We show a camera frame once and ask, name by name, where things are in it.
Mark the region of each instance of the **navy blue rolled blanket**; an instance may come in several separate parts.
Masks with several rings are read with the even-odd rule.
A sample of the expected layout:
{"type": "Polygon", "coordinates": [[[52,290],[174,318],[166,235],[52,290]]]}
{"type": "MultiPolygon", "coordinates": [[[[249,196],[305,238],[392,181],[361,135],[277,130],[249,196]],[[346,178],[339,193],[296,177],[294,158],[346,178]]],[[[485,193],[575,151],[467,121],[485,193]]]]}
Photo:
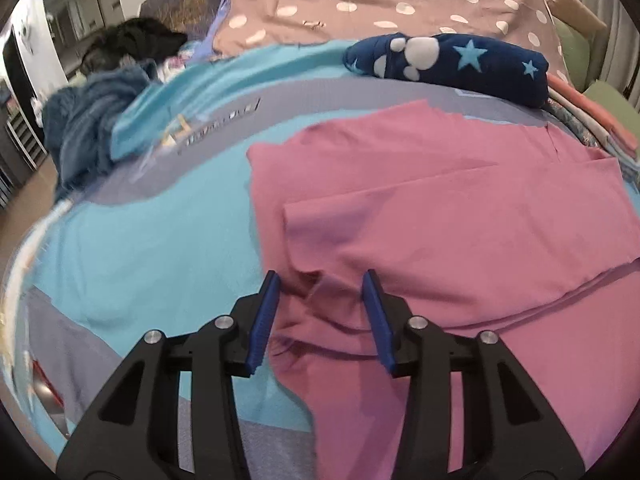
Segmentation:
{"type": "Polygon", "coordinates": [[[495,38],[387,34],[350,46],[343,61],[357,74],[450,86],[530,108],[541,108],[548,99],[545,57],[495,38]]]}

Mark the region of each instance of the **crumpled blue blanket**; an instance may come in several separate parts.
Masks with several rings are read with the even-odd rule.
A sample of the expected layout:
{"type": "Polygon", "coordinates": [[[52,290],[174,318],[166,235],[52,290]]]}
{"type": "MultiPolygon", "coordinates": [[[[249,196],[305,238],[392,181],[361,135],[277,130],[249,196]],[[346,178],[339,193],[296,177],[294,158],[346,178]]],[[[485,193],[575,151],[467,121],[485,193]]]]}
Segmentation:
{"type": "Polygon", "coordinates": [[[58,170],[55,200],[111,171],[113,126],[155,73],[153,61],[96,73],[84,86],[62,88],[47,100],[42,123],[45,148],[58,170]]]}
{"type": "Polygon", "coordinates": [[[387,34],[350,46],[343,61],[361,75],[450,86],[530,108],[542,108],[548,99],[545,57],[495,38],[387,34]]]}

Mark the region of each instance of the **dark patterned pillow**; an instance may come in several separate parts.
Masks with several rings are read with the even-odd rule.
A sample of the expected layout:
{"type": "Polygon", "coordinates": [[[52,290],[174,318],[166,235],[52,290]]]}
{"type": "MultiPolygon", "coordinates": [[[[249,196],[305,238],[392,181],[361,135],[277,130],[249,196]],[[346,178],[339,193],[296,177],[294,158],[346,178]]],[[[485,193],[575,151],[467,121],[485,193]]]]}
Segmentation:
{"type": "Polygon", "coordinates": [[[219,5],[220,0],[145,0],[140,16],[156,18],[189,40],[203,40],[219,5]]]}

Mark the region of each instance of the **light blue star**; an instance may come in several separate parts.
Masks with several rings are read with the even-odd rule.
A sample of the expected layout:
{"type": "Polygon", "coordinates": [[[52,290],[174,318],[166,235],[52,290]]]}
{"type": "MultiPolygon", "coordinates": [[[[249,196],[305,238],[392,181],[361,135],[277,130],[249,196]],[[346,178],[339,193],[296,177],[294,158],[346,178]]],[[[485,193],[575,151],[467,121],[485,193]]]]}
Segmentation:
{"type": "Polygon", "coordinates": [[[357,66],[356,63],[358,62],[358,58],[353,60],[353,63],[351,63],[349,65],[349,70],[351,70],[354,74],[358,74],[358,75],[367,75],[366,72],[363,72],[362,70],[360,70],[357,66]]]}
{"type": "Polygon", "coordinates": [[[530,60],[528,63],[523,61],[522,64],[524,65],[524,75],[529,74],[532,79],[535,79],[538,69],[533,66],[533,60],[530,60]]]}
{"type": "Polygon", "coordinates": [[[458,70],[463,69],[467,65],[471,65],[473,68],[480,70],[480,63],[478,58],[486,52],[485,48],[476,48],[474,46],[474,40],[469,40],[466,46],[454,46],[456,52],[460,54],[460,61],[458,62],[458,70]]]}

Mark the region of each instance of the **pink cloth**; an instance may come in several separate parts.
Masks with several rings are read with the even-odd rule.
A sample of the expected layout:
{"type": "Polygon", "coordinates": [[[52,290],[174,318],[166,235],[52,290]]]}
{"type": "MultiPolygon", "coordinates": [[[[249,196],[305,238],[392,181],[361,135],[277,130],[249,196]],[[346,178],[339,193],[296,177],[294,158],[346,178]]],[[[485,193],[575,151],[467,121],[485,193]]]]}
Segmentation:
{"type": "MultiPolygon", "coordinates": [[[[372,357],[371,267],[445,328],[502,329],[587,463],[612,441],[640,391],[640,222],[615,159],[425,101],[248,156],[263,264],[284,284],[271,364],[314,416],[319,478],[386,480],[395,460],[406,382],[372,357]]],[[[452,466],[459,402],[453,416],[452,466]]]]}
{"type": "Polygon", "coordinates": [[[592,101],[586,95],[578,92],[574,87],[565,83],[558,76],[551,72],[546,74],[549,86],[558,92],[562,97],[568,99],[572,104],[587,112],[598,123],[615,137],[624,152],[636,160],[638,150],[638,139],[627,130],[608,110],[597,102],[592,101]]]}

